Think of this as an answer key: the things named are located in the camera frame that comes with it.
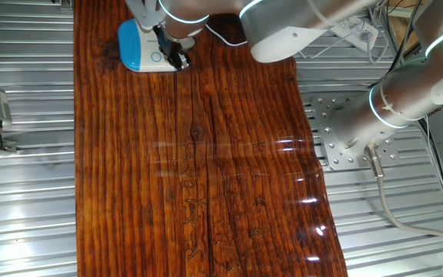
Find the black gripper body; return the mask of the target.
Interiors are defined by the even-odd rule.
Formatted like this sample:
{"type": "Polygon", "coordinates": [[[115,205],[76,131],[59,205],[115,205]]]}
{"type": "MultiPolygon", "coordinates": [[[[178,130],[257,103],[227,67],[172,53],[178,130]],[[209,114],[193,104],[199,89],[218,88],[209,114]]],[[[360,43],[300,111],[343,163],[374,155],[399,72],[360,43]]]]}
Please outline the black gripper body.
{"type": "Polygon", "coordinates": [[[165,36],[165,33],[163,32],[163,29],[161,27],[155,26],[153,28],[153,31],[155,32],[158,43],[159,43],[159,49],[164,54],[166,60],[168,62],[182,62],[181,54],[182,54],[182,47],[178,42],[172,42],[165,36]]]}

